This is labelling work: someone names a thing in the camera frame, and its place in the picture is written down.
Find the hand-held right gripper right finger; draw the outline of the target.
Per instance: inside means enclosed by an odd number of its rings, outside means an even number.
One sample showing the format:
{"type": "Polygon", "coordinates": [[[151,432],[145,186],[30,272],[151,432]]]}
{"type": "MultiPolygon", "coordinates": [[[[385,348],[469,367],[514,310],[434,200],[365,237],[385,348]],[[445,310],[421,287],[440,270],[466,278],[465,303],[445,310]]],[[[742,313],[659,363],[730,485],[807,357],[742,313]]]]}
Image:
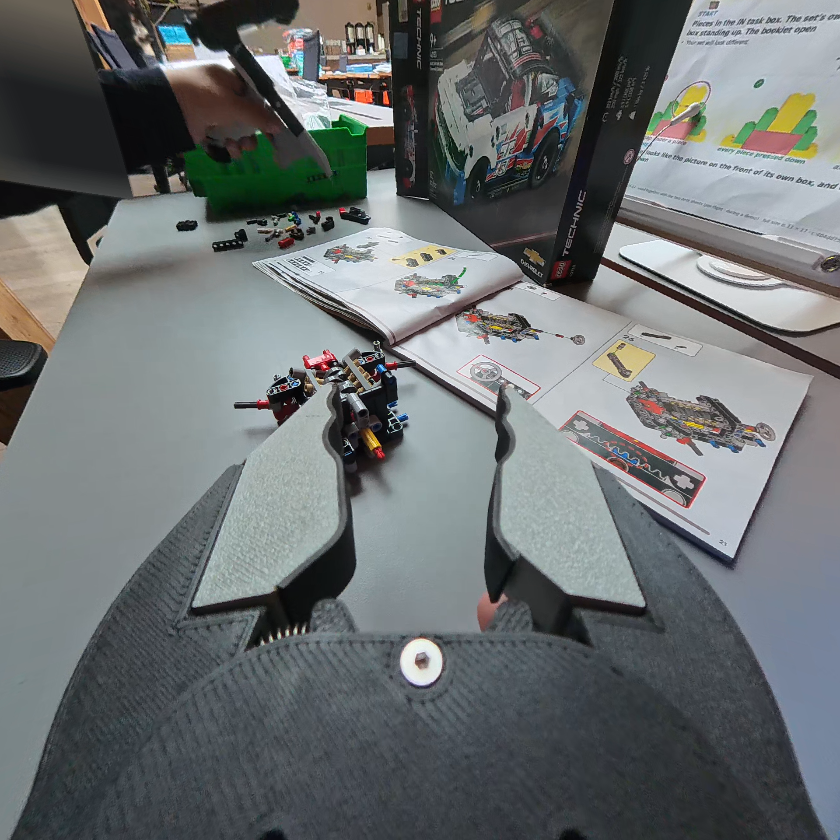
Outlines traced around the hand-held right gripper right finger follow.
{"type": "Polygon", "coordinates": [[[525,604],[535,628],[569,632],[578,607],[647,610],[597,468],[511,385],[500,387],[485,582],[525,604]]]}

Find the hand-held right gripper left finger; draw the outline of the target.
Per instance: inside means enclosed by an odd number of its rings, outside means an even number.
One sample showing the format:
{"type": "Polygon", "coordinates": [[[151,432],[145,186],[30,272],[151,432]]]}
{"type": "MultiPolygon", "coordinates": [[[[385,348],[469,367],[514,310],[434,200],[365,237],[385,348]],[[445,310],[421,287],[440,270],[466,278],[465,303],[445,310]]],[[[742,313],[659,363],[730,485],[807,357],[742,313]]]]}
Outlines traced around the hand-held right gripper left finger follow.
{"type": "Polygon", "coordinates": [[[328,385],[246,459],[191,607],[197,614],[266,607],[308,621],[356,566],[338,388],[328,385]]]}

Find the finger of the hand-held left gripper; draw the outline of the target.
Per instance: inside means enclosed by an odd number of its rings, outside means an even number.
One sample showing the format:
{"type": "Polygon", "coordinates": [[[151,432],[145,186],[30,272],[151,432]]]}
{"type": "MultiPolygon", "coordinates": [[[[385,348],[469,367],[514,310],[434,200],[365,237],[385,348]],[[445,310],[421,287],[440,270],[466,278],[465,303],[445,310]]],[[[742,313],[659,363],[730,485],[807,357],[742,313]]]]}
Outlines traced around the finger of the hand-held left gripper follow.
{"type": "Polygon", "coordinates": [[[318,146],[306,129],[294,134],[287,126],[281,125],[278,131],[270,134],[273,158],[279,168],[286,169],[300,161],[312,161],[323,175],[330,179],[333,170],[327,155],[318,146]]]}

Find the pile of lego pieces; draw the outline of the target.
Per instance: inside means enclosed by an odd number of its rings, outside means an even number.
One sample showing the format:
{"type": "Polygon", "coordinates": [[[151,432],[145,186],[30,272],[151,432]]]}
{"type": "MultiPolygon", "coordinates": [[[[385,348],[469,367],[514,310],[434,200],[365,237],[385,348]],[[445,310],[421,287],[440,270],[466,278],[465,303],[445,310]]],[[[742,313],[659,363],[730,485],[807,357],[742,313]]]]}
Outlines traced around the pile of lego pieces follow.
{"type": "Polygon", "coordinates": [[[302,215],[299,211],[289,211],[285,214],[249,219],[247,225],[255,226],[257,234],[262,235],[266,242],[276,241],[280,249],[288,249],[318,232],[328,233],[334,230],[336,221],[334,216],[324,215],[320,211],[307,215],[302,215]]]}

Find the partly built lego assembly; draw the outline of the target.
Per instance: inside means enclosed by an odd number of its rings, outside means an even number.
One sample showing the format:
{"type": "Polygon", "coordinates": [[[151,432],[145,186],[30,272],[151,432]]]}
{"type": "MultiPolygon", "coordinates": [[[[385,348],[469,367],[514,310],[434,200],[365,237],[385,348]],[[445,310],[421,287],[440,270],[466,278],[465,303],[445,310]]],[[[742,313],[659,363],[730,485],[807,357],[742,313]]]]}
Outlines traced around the partly built lego assembly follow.
{"type": "Polygon", "coordinates": [[[302,356],[301,367],[276,375],[264,398],[236,402],[234,408],[270,411],[280,426],[317,391],[336,385],[342,405],[343,466],[351,474],[361,456],[384,460],[384,446],[403,439],[408,415],[398,410],[395,371],[415,364],[387,361],[379,341],[370,350],[352,349],[343,356],[323,350],[316,356],[302,356]]]}

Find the person's left forearm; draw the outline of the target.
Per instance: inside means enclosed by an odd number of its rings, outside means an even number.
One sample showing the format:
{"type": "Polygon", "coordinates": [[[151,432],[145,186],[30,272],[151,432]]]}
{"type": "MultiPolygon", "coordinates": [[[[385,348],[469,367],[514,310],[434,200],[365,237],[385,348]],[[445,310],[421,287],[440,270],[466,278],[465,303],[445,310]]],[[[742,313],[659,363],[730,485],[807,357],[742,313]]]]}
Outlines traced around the person's left forearm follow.
{"type": "Polygon", "coordinates": [[[99,70],[98,80],[127,173],[194,149],[162,68],[99,70]]]}

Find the open lego instruction booklet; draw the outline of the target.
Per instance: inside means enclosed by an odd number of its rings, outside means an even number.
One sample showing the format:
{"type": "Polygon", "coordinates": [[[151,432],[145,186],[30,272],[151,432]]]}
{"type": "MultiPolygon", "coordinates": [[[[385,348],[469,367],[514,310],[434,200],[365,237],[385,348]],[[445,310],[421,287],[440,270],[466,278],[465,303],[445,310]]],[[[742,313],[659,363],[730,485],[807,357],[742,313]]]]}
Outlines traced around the open lego instruction booklet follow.
{"type": "Polygon", "coordinates": [[[812,377],[537,285],[497,252],[373,227],[254,267],[488,410],[503,386],[733,564],[812,377]]]}

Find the black lego set box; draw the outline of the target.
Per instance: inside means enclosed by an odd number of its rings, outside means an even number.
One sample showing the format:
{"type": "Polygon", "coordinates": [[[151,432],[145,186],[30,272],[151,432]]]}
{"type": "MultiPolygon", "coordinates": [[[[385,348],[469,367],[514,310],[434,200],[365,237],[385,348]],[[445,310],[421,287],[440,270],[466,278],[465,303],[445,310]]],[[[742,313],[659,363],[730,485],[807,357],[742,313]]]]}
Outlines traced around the black lego set box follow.
{"type": "Polygon", "coordinates": [[[592,280],[691,2],[388,4],[396,193],[543,286],[592,280]]]}

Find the person's left hand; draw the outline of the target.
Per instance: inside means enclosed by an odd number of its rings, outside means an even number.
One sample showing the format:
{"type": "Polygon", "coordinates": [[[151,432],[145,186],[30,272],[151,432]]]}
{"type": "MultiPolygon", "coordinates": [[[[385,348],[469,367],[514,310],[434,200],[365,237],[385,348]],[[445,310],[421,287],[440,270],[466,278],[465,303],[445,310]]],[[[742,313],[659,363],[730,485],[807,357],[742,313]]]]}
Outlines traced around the person's left hand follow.
{"type": "Polygon", "coordinates": [[[168,66],[163,73],[196,144],[213,142],[236,157],[256,147],[257,133],[275,135],[284,127],[231,69],[168,66]]]}

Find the green plastic bin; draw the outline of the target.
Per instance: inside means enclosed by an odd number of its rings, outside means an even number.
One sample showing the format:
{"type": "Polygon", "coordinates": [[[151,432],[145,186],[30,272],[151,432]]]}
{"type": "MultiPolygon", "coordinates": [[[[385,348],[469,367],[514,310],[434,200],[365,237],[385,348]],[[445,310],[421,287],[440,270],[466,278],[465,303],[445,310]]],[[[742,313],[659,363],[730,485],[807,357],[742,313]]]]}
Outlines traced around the green plastic bin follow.
{"type": "Polygon", "coordinates": [[[268,140],[258,136],[257,149],[221,164],[197,148],[184,154],[185,174],[194,195],[206,198],[216,214],[238,214],[284,207],[291,203],[334,205],[366,196],[367,141],[362,122],[342,114],[330,129],[312,137],[328,156],[327,178],[311,159],[282,169],[268,140]]]}

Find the clear plastic bag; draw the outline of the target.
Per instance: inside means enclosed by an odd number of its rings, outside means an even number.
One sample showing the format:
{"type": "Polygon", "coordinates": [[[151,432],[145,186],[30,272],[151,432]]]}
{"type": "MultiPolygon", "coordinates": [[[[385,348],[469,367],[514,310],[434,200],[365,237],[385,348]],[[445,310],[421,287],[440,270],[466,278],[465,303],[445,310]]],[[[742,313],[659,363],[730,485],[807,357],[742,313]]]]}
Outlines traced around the clear plastic bag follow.
{"type": "Polygon", "coordinates": [[[318,83],[291,77],[282,65],[264,66],[266,73],[289,109],[309,131],[329,130],[332,118],[326,89],[318,83]]]}

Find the white monitor stand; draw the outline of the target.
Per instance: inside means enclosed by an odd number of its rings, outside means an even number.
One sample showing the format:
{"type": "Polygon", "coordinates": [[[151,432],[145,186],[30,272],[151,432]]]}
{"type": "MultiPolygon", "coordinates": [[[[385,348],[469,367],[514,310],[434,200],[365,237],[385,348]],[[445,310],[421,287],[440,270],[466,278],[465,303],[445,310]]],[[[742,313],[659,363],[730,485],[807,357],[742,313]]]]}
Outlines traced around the white monitor stand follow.
{"type": "Polygon", "coordinates": [[[619,249],[619,255],[743,319],[782,333],[837,327],[839,300],[762,271],[662,239],[619,249]]]}

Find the monitor with instruction screen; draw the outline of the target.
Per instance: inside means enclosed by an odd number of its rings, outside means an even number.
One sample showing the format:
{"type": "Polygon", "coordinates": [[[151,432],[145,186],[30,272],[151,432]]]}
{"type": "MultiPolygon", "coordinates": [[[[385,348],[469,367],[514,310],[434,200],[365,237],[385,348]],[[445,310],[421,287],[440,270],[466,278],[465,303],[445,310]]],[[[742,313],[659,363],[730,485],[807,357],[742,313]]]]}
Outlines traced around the monitor with instruction screen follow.
{"type": "Polygon", "coordinates": [[[626,219],[838,288],[838,1],[693,2],[645,140],[626,219]]]}

